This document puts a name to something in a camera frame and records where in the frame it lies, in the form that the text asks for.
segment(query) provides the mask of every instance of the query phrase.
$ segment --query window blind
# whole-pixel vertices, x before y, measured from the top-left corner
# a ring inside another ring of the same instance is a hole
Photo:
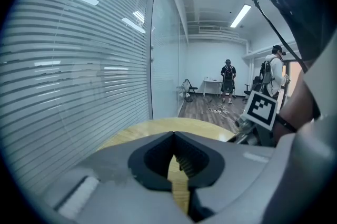
[[[118,131],[149,119],[149,6],[16,0],[1,34],[0,127],[24,187],[41,193]]]

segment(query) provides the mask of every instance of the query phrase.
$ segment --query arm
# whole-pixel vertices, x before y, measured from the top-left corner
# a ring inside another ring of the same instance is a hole
[[[305,62],[309,67],[313,61]],[[287,101],[284,107],[280,111],[280,116],[292,124],[295,128],[299,129],[305,123],[310,122],[313,119],[313,96],[310,93],[309,88],[303,80],[303,71],[300,73],[296,87],[291,98]],[[291,133],[288,129],[279,123],[276,123],[273,128],[275,140],[279,139],[288,133]]]
[[[274,59],[271,62],[271,68],[272,68],[272,72],[273,72],[273,77],[276,81],[276,83],[280,84],[280,85],[284,85],[286,82],[286,78],[282,76],[282,72],[283,72],[283,63],[281,60],[279,59]]]
[[[234,80],[235,77],[236,77],[236,69],[235,69],[235,67],[233,67],[233,80]]]

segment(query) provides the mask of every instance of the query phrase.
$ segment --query office chair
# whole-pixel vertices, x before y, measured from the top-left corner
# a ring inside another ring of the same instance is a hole
[[[253,85],[251,88],[251,91],[248,91],[248,84],[245,84],[247,87],[247,90],[243,91],[247,96],[250,96],[250,94],[252,93],[252,91],[259,91],[261,89],[262,86],[262,80],[260,80],[259,76],[256,76],[253,80]],[[242,101],[247,102],[248,98],[244,98]]]

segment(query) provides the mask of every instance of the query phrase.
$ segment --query shorts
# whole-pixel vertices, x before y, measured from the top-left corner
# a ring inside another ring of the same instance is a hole
[[[233,84],[233,81],[232,81],[232,88],[231,88],[231,90],[228,92],[228,90],[226,90],[226,88],[225,88],[225,82],[230,82],[230,81],[223,81],[222,82],[222,86],[221,86],[221,92],[226,92],[226,93],[230,93],[230,94],[233,94],[233,89],[234,89],[234,84]]]

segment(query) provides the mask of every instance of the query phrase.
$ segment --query white table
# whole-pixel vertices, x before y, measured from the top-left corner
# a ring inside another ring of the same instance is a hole
[[[206,92],[206,83],[218,83],[219,84],[219,95],[221,95],[221,85],[222,85],[222,81],[213,81],[213,80],[204,80],[204,96],[205,96],[205,92]]]

